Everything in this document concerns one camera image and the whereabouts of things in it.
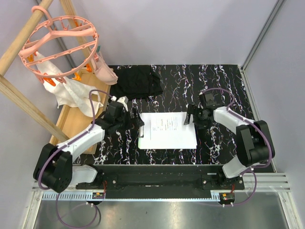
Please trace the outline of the white paper stack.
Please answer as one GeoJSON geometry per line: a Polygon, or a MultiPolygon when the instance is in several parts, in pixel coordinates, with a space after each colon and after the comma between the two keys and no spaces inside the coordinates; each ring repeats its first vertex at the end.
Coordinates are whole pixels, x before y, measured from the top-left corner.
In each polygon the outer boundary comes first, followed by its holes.
{"type": "Polygon", "coordinates": [[[143,149],[196,149],[193,120],[184,125],[186,112],[142,114],[145,122],[143,149]]]}

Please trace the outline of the green clipboard folder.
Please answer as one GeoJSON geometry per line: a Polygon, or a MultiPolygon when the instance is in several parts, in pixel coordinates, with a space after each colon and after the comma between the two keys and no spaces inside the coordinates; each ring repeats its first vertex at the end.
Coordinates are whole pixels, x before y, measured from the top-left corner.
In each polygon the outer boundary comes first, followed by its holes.
{"type": "Polygon", "coordinates": [[[139,128],[138,147],[139,147],[140,149],[143,149],[144,128],[145,128],[145,126],[139,128]]]}

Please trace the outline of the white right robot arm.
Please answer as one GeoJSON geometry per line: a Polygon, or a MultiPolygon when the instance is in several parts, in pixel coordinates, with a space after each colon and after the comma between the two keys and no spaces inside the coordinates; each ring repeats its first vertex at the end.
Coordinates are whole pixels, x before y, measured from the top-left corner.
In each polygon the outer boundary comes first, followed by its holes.
{"type": "Polygon", "coordinates": [[[199,104],[188,104],[184,125],[193,119],[195,127],[207,129],[212,123],[225,126],[236,139],[236,156],[221,168],[216,177],[218,187],[229,188],[236,177],[255,167],[271,164],[275,149],[266,121],[255,121],[234,112],[229,106],[216,102],[211,91],[199,95],[199,104]]]}

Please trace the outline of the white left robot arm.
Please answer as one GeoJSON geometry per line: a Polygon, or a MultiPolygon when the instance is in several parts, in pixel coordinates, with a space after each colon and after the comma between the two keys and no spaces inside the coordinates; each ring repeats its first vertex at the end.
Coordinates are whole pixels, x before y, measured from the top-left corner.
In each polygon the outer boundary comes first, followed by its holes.
{"type": "Polygon", "coordinates": [[[88,148],[116,131],[140,129],[143,126],[144,121],[136,108],[129,112],[124,102],[111,102],[97,119],[76,136],[57,145],[46,144],[41,150],[33,178],[41,189],[51,189],[57,193],[81,183],[97,189],[103,183],[97,169],[90,165],[75,166],[74,161],[88,148]]]}

